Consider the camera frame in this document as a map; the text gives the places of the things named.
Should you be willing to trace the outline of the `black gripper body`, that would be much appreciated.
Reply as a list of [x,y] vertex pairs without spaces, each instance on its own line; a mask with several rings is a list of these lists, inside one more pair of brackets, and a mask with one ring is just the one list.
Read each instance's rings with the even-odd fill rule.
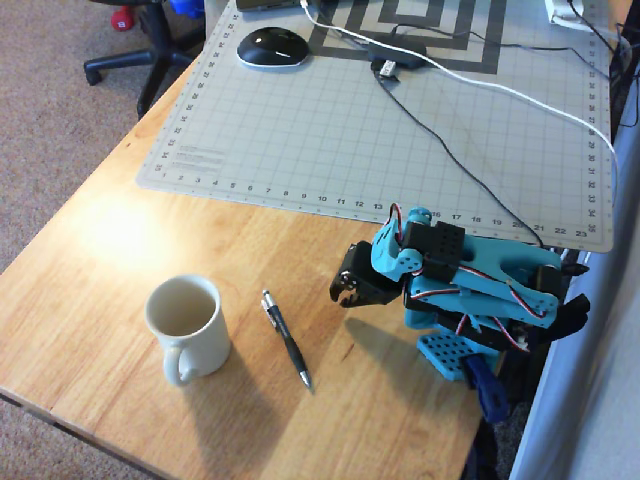
[[402,287],[399,282],[394,282],[373,269],[371,251],[372,245],[366,241],[351,244],[337,273],[351,273],[353,288],[358,288],[366,298],[365,306],[386,305],[400,296]]

